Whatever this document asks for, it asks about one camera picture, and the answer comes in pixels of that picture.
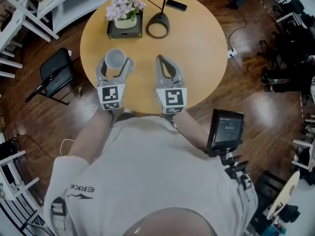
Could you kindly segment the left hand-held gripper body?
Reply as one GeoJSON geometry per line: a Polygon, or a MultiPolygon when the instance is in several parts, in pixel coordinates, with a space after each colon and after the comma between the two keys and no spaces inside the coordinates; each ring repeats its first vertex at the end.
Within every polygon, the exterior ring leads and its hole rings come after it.
{"type": "Polygon", "coordinates": [[[102,109],[109,111],[122,108],[126,78],[120,76],[107,80],[106,77],[97,76],[96,79],[97,93],[102,109]]]}

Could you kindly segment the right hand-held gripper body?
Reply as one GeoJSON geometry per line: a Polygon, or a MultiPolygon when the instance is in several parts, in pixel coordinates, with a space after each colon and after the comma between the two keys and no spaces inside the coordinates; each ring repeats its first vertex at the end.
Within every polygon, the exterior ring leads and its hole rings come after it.
{"type": "Polygon", "coordinates": [[[157,84],[155,92],[163,114],[178,114],[185,110],[187,88],[183,80],[157,84]]]}

